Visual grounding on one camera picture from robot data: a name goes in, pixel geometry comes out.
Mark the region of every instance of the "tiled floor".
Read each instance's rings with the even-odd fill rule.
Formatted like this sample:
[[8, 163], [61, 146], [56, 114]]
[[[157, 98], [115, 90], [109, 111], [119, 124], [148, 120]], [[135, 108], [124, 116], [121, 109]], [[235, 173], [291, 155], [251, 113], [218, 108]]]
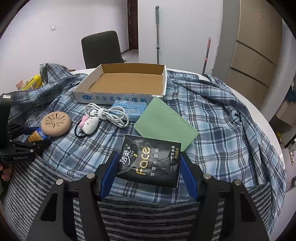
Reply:
[[138, 49], [126, 51], [121, 56], [122, 56], [125, 63], [138, 63], [139, 62]]

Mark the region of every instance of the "black chair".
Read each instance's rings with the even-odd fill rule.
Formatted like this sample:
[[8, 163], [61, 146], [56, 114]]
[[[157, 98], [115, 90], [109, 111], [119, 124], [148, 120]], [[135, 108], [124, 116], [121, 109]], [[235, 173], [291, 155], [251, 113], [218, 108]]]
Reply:
[[81, 40], [81, 45], [87, 69], [96, 68], [100, 64], [123, 63], [115, 31], [86, 36]]

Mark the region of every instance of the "white usb cable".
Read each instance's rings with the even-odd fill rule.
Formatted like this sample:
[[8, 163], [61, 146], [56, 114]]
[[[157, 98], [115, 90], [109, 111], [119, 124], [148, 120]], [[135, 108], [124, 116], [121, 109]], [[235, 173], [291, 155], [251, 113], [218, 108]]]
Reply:
[[[110, 111], [118, 112], [118, 115], [111, 114], [109, 113]], [[121, 106], [114, 106], [114, 107], [111, 107], [110, 109], [105, 109], [105, 108], [101, 108], [95, 103], [89, 103], [85, 107], [84, 112], [88, 116], [97, 116], [101, 120], [108, 120], [120, 128], [126, 127], [129, 123], [126, 111]], [[126, 118], [126, 124], [122, 120], [123, 117]]]

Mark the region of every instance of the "blue package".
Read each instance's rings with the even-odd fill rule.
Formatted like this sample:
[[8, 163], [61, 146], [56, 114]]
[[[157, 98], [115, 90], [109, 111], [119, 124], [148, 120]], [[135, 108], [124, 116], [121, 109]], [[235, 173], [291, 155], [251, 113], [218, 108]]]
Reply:
[[[141, 114], [146, 110], [147, 104], [145, 102], [132, 102], [128, 100], [116, 100], [112, 107], [121, 106], [125, 109], [129, 121], [136, 122]], [[118, 115], [117, 112], [110, 111], [110, 113]]]
[[38, 142], [49, 137], [42, 131], [41, 127], [37, 128], [27, 139], [28, 142]]

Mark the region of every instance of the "clothing pile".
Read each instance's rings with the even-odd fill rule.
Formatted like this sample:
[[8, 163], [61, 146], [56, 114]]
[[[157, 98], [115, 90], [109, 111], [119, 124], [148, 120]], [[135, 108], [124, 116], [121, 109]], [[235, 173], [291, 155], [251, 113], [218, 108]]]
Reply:
[[[74, 134], [84, 116], [86, 104], [78, 103], [73, 89], [86, 77], [72, 75], [56, 64], [41, 66], [43, 87], [12, 93], [10, 123], [39, 126], [53, 111], [72, 118], [64, 135], [34, 162], [19, 163], [3, 199], [6, 220], [21, 240], [25, 240], [32, 221], [49, 189], [58, 178], [78, 180], [94, 172], [114, 150], [120, 151], [123, 137], [139, 135], [134, 123], [117, 128], [103, 121], [88, 138]], [[217, 179], [242, 180], [270, 233], [280, 214], [286, 189], [281, 161], [267, 136], [252, 120], [241, 103], [222, 81], [207, 76], [167, 71], [164, 102], [199, 131], [185, 150], [192, 162]], [[99, 203], [111, 240], [186, 240], [199, 204], [191, 201], [182, 176], [178, 187], [159, 187], [115, 178], [110, 196]], [[213, 240], [219, 239], [223, 201], [220, 202]], [[79, 203], [74, 200], [76, 230], [84, 240]]]

